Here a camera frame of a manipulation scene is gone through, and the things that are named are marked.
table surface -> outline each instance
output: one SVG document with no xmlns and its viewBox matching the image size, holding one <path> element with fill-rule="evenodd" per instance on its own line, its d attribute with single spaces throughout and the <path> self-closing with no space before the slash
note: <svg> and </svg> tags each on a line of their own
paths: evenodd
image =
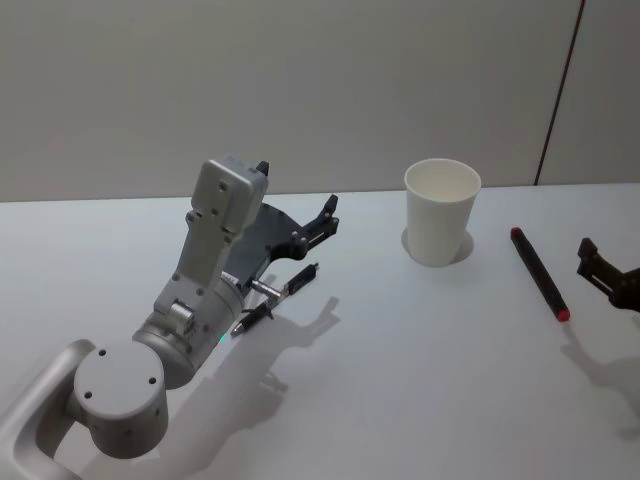
<svg viewBox="0 0 640 480">
<path fill-rule="evenodd" d="M 267 201 L 304 223 L 326 197 Z M 637 479 L 640 315 L 575 272 L 586 236 L 619 268 L 640 267 L 638 206 L 640 185 L 486 189 L 471 255 L 429 269 L 403 248 L 404 193 L 342 194 L 338 235 L 308 257 L 318 279 L 168 394 L 156 450 L 110 459 L 75 426 L 56 458 L 87 480 Z M 128 339 L 173 271 L 188 208 L 0 205 L 0 395 L 45 351 Z M 515 225 L 570 326 L 515 252 Z M 300 268 L 282 261 L 267 279 Z"/>
</svg>

red cap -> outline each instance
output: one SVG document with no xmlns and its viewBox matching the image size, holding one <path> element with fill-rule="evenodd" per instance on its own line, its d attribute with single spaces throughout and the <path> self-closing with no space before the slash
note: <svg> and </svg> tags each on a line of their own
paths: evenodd
<svg viewBox="0 0 640 480">
<path fill-rule="evenodd" d="M 559 322 L 568 322 L 570 317 L 571 312 L 569 312 L 569 310 L 560 310 L 556 318 Z"/>
</svg>

paper cup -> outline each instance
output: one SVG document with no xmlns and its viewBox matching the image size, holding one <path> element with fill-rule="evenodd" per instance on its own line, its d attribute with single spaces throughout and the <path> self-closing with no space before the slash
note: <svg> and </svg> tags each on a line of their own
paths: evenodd
<svg viewBox="0 0 640 480">
<path fill-rule="evenodd" d="M 449 265 L 462 244 L 480 175 L 462 162 L 433 158 L 410 166 L 404 184 L 411 257 L 429 267 Z"/>
</svg>

gray wall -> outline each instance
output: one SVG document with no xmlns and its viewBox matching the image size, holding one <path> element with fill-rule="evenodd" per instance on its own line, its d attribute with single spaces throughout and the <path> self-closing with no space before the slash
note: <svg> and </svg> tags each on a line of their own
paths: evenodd
<svg viewBox="0 0 640 480">
<path fill-rule="evenodd" d="M 433 156 L 531 184 L 578 7 L 3 0 L 0 200 L 188 195 L 222 152 L 272 192 L 400 188 Z"/>
<path fill-rule="evenodd" d="M 540 181 L 640 182 L 640 2 L 587 0 Z"/>
</svg>

pen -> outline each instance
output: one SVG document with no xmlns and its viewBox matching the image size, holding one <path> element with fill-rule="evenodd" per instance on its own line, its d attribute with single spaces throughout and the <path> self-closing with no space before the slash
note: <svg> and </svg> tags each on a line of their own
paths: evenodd
<svg viewBox="0 0 640 480">
<path fill-rule="evenodd" d="M 562 295 L 560 295 L 560 292 L 558 291 L 558 287 L 553 283 L 549 272 L 547 272 L 542 260 L 538 257 L 533 245 L 529 243 L 529 240 L 527 240 L 527 237 L 525 237 L 521 228 L 514 227 L 511 229 L 511 240 L 515 245 L 518 254 L 520 254 L 520 258 L 538 285 L 542 296 L 549 304 L 549 307 L 551 307 L 553 314 L 559 322 L 568 321 L 571 313 L 569 312 L 566 303 L 564 303 Z"/>
<path fill-rule="evenodd" d="M 264 317 L 273 318 L 271 310 L 280 305 L 285 298 L 295 294 L 298 290 L 311 282 L 311 280 L 316 278 L 317 271 L 317 263 L 307 265 L 295 277 L 285 283 L 279 296 L 270 297 L 269 299 L 258 305 L 256 308 L 251 310 L 244 318 L 242 318 L 242 320 L 237 323 L 233 330 L 231 330 L 231 336 L 237 337 L 241 333 L 248 331 Z"/>
</svg>

